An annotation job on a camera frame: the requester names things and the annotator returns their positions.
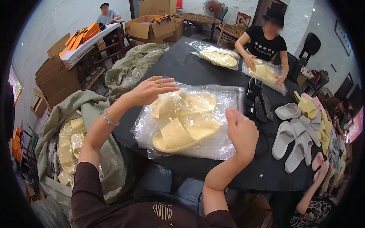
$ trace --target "black tablecloth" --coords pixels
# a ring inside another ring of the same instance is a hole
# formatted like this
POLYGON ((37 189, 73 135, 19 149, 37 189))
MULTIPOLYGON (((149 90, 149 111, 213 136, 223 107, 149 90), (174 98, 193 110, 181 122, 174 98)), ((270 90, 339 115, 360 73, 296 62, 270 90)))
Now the black tablecloth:
MULTIPOLYGON (((218 84, 243 86, 247 88, 250 77, 242 74, 240 69, 234 71, 224 67, 214 66, 210 62, 191 54, 190 52, 194 51, 194 48, 186 44, 186 42, 193 40, 182 37, 155 63, 144 75, 142 80, 155 75, 162 75, 174 77, 176 81, 189 85, 218 84)), ((302 89, 289 80, 285 80, 284 84, 288 89, 286 96, 282 96, 279 92, 267 86, 264 86, 262 90, 268 96, 273 108, 289 102, 296 102, 293 94, 295 90, 299 94, 303 93, 302 89)), ((114 129, 113 136, 124 146, 133 149, 143 156, 147 156, 146 150, 137 147, 137 142, 133 139, 133 134, 130 133, 130 129, 141 109, 142 107, 133 107, 128 110, 121 118, 120 125, 114 129)), ((257 122, 260 125, 259 128, 267 134, 267 137, 260 132, 254 159, 233 179, 231 185, 254 190, 295 191, 304 190, 313 183, 314 172, 311 166, 306 166, 304 160, 293 173, 287 174, 285 172, 284 164, 294 146, 294 141, 288 146, 287 152, 281 160, 276 160, 272 156, 272 146, 275 141, 276 132, 282 122, 274 112, 273 115, 274 121, 268 121, 264 124, 257 122)), ((321 148, 313 145, 313 158, 318 151, 321 151, 321 148)), ((198 179, 204 179, 213 167, 222 162, 182 155, 157 158, 154 161, 163 164, 169 169, 174 169, 198 179)))

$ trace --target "white table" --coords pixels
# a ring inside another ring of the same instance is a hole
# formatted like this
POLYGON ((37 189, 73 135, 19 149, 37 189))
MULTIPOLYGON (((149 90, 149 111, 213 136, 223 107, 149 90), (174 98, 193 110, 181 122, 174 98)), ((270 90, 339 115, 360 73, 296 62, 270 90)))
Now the white table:
POLYGON ((87 40, 85 43, 79 45, 75 50, 73 51, 67 51, 62 57, 61 60, 64 63, 68 63, 73 65, 77 62, 77 60, 87 51, 89 48, 91 48, 94 44, 96 44, 100 39, 108 35, 111 31, 122 27, 120 23, 114 23, 114 24, 107 24, 106 29, 99 32, 89 40, 87 40))

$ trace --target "cap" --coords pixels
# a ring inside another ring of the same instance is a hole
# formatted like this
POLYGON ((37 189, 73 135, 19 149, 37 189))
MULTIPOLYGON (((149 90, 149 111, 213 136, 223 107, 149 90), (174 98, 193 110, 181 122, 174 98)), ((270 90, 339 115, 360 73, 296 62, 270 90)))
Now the cap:
POLYGON ((105 5, 109 6, 109 3, 103 3, 103 4, 101 4, 100 9, 101 9, 103 6, 105 6, 105 5))
POLYGON ((262 17, 265 18, 265 21, 269 20, 281 28, 284 27, 284 15, 277 10, 269 9, 266 12, 266 15, 263 15, 262 17))

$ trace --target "bracelet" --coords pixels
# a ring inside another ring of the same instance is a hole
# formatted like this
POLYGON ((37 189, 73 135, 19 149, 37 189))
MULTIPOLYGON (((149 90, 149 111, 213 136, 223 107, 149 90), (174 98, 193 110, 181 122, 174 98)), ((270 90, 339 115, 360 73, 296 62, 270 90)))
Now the bracelet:
POLYGON ((118 126, 119 125, 119 121, 118 121, 118 123, 115 123, 115 122, 113 122, 110 118, 109 118, 109 116, 107 115, 107 111, 105 110, 105 112, 104 112, 104 118, 107 120, 107 122, 108 122, 108 124, 110 124, 110 125, 112 125, 112 126, 118 126))

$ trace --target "window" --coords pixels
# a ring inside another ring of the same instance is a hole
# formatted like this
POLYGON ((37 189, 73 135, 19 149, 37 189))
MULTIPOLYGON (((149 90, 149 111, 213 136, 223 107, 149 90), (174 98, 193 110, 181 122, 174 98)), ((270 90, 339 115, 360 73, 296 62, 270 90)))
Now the window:
POLYGON ((18 81, 18 77, 15 75, 15 72, 13 70, 13 67, 10 65, 10 73, 9 73, 9 80, 10 85, 13 86, 13 94, 14 94, 14 100, 17 100, 17 97, 20 94, 20 91, 22 89, 22 85, 18 81))

